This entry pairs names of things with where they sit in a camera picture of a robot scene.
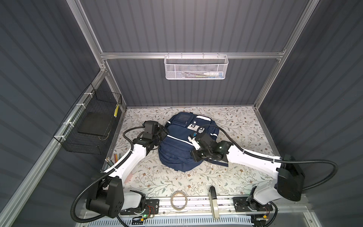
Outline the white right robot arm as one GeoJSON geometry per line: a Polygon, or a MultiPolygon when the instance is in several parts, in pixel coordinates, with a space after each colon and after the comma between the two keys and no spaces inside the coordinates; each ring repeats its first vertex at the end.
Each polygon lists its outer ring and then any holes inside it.
{"type": "Polygon", "coordinates": [[[254,186],[244,203],[251,211],[259,209],[265,209],[266,212],[275,211],[272,219],[265,223],[266,227],[271,225],[277,216],[278,208],[274,203],[275,200],[285,198],[290,201],[300,201],[303,191],[324,184],[338,171],[338,165],[330,160],[295,160],[290,155],[283,158],[263,155],[240,147],[232,138],[216,142],[212,135],[207,133],[205,125],[192,124],[189,129],[193,130],[188,140],[194,146],[191,156],[195,161],[208,160],[216,161],[218,164],[240,164],[272,178],[267,183],[254,186]],[[300,168],[301,164],[329,164],[333,169],[324,179],[304,186],[305,174],[300,168]]]}

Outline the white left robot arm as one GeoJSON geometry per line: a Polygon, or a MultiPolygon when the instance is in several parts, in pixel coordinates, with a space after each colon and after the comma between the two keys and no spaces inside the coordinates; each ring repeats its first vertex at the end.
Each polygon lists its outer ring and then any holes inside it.
{"type": "Polygon", "coordinates": [[[167,137],[169,131],[156,121],[145,121],[140,129],[143,131],[133,140],[123,138],[130,143],[130,150],[114,165],[96,177],[89,186],[81,191],[73,201],[70,210],[71,219],[77,223],[89,223],[103,217],[120,219],[120,212],[134,209],[142,212],[146,206],[144,193],[131,190],[125,192],[123,184],[137,164],[158,147],[167,137]],[[80,218],[76,214],[76,206],[84,194],[88,194],[86,208],[98,215],[91,218],[80,218]]]}

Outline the navy blue backpack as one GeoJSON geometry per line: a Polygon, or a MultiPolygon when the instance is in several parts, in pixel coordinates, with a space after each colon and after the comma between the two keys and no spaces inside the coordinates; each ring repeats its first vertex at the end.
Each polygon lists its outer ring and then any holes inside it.
{"type": "Polygon", "coordinates": [[[159,158],[163,165],[175,171],[187,172],[199,166],[203,161],[228,167],[227,163],[203,158],[196,161],[192,157],[194,145],[188,140],[190,135],[196,132],[206,132],[213,140],[219,135],[216,122],[209,117],[187,112],[179,112],[167,123],[165,128],[169,131],[167,137],[158,148],[159,158]]]}

